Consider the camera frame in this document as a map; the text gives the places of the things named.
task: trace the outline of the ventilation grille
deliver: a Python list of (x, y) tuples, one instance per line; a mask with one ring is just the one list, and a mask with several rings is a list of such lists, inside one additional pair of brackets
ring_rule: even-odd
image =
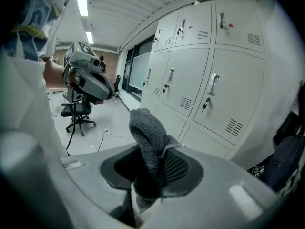
[(197, 39), (207, 39), (209, 36), (209, 31), (199, 31)]
[(189, 108), (191, 107), (192, 101), (190, 99), (187, 99), (185, 97), (183, 97), (180, 101), (180, 107), (184, 108), (186, 110), (189, 110)]
[(243, 129), (243, 125), (235, 120), (231, 119), (227, 128), (225, 129), (227, 132), (231, 133), (234, 136), (238, 136), (240, 131)]
[(248, 43), (252, 43), (255, 45), (261, 45), (261, 39), (258, 35), (248, 34)]
[(165, 41), (165, 45), (167, 45), (167, 44), (171, 44), (171, 43), (172, 43), (172, 40), (173, 40), (173, 38), (172, 38), (172, 37), (167, 38), (167, 39), (166, 39), (166, 41)]
[(155, 94), (156, 96), (159, 96), (159, 93), (160, 93), (160, 88), (155, 87), (153, 94)]

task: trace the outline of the white metal cabinet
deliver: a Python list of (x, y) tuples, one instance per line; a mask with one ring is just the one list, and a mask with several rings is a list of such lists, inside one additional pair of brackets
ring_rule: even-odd
[(211, 41), (211, 4), (187, 7), (181, 12), (175, 46), (204, 44)]
[(241, 52), (215, 49), (210, 79), (212, 74), (220, 76), (218, 86), (214, 84), (212, 90), (215, 95), (208, 94), (213, 83), (210, 80), (194, 121), (235, 145), (260, 96), (264, 61)]
[(179, 12), (175, 12), (159, 21), (152, 52), (172, 47), (178, 17)]
[(216, 142), (214, 139), (192, 125), (187, 130), (182, 143), (188, 148), (222, 158), (224, 158), (230, 152), (230, 150), (225, 146)]
[(176, 139), (179, 138), (186, 122), (178, 117), (174, 110), (159, 103), (155, 117), (160, 120), (166, 130), (167, 135), (172, 135)]
[(149, 79), (143, 87), (143, 92), (146, 95), (159, 100), (163, 78), (171, 52), (151, 53), (148, 62), (148, 70), (150, 70)]
[(162, 103), (185, 116), (190, 115), (202, 82), (208, 54), (207, 48), (171, 51), (161, 88)]
[(251, 1), (215, 2), (217, 14), (216, 44), (226, 44), (264, 52), (259, 20)]
[(140, 108), (147, 108), (152, 115), (156, 112), (158, 102), (146, 94), (142, 94)]

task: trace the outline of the black cable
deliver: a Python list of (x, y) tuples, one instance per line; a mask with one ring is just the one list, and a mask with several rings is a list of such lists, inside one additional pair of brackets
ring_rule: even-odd
[(101, 143), (100, 143), (99, 149), (97, 150), (98, 152), (99, 152), (99, 150), (100, 150), (100, 148), (101, 148), (102, 142), (103, 142), (103, 140), (104, 140), (104, 134), (105, 134), (106, 132), (108, 132), (108, 131), (104, 131), (104, 133), (102, 134), (102, 141), (101, 141)]
[(72, 131), (72, 134), (71, 134), (71, 137), (70, 137), (68, 146), (66, 147), (67, 153), (68, 153), (68, 148), (69, 148), (69, 146), (70, 146), (72, 137), (73, 137), (74, 132), (75, 132), (75, 122), (76, 122), (76, 102), (74, 102), (74, 110), (73, 110), (73, 131)]

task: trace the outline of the person's arm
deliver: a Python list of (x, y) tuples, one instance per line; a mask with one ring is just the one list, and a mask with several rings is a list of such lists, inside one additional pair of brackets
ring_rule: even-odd
[[(50, 58), (43, 58), (43, 60), (46, 63), (43, 78), (46, 81), (47, 87), (66, 87), (61, 81), (63, 66), (54, 63)], [(67, 83), (72, 82), (75, 82), (75, 77), (71, 71), (69, 71)]]

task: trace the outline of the dark bag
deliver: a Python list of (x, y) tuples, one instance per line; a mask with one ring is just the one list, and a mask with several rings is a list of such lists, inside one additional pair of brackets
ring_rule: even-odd
[(298, 168), (304, 150), (305, 138), (302, 135), (286, 137), (266, 166), (260, 179), (278, 192), (285, 187), (289, 177)]

